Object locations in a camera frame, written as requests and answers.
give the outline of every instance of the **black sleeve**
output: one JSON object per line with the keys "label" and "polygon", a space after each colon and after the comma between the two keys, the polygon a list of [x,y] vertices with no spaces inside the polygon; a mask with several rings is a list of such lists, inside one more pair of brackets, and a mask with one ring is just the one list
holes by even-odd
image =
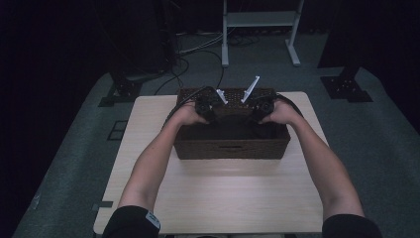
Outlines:
{"label": "black sleeve", "polygon": [[322,226],[324,238],[381,238],[376,224],[352,214],[333,215]]}
{"label": "black sleeve", "polygon": [[123,206],[114,211],[102,237],[157,238],[159,230],[158,219],[147,209],[139,206]]}

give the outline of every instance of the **wooden box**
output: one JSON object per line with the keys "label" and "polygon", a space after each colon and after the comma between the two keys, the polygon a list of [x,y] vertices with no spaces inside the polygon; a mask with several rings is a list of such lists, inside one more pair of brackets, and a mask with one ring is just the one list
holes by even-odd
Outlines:
{"label": "wooden box", "polygon": [[[181,89],[177,102],[197,88]],[[182,160],[199,159],[272,159],[279,160],[290,141],[285,125],[258,124],[250,120],[253,109],[241,102],[245,88],[225,88],[228,104],[213,107],[217,122],[210,125],[182,126],[174,147]],[[273,93],[271,88],[255,88],[259,95]],[[192,99],[205,96],[197,94]]]}

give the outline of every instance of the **dark background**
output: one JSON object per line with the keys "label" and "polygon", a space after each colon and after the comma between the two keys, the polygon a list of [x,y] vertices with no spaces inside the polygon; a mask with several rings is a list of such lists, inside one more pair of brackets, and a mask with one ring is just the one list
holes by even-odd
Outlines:
{"label": "dark background", "polygon": [[[110,70],[157,73],[171,65],[173,33],[220,31],[222,1],[0,1],[1,217],[11,236],[72,120]],[[230,0],[231,11],[288,10],[296,1]],[[330,31],[319,66],[356,58],[419,130],[419,4],[305,1],[301,33]]]}

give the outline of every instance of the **hand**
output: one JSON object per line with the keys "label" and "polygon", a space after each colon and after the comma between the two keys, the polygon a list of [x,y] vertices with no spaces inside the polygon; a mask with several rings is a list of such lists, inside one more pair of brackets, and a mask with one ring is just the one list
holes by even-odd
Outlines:
{"label": "hand", "polygon": [[180,125],[192,125],[197,122],[208,124],[208,122],[201,116],[199,116],[195,112],[195,103],[193,101],[189,101],[181,106],[170,118],[170,120],[174,120]]}
{"label": "hand", "polygon": [[292,106],[282,100],[274,101],[274,110],[271,114],[264,117],[261,123],[275,122],[279,124],[290,124],[300,115],[293,109]]}

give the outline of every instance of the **gray carpet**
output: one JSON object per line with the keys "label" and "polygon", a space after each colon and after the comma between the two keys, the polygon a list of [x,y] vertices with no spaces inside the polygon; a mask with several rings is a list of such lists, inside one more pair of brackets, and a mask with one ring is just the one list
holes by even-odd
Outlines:
{"label": "gray carpet", "polygon": [[[343,160],[360,193],[367,217],[383,237],[418,237],[420,234],[420,137],[383,90],[380,81],[361,69],[356,77],[373,102],[332,100],[320,76],[337,75],[341,68],[317,68],[327,35],[298,35],[296,50],[301,67],[292,66],[285,36],[260,37],[256,44],[230,47],[230,66],[221,87],[248,87],[256,75],[260,87],[308,94],[331,148]],[[182,37],[182,45],[196,46],[203,37]],[[220,45],[206,49],[220,54]],[[219,60],[208,53],[184,57],[188,71],[180,79],[185,87],[216,86]],[[186,66],[179,62],[173,70]],[[167,75],[144,83],[141,95],[153,95]],[[98,107],[112,80],[99,78],[69,129],[45,180],[39,198],[28,209],[15,237],[92,237],[95,204],[101,201],[120,142],[108,141],[117,120],[127,120],[133,103]],[[158,94],[176,94],[171,81]],[[319,237],[302,234],[298,237]]]}

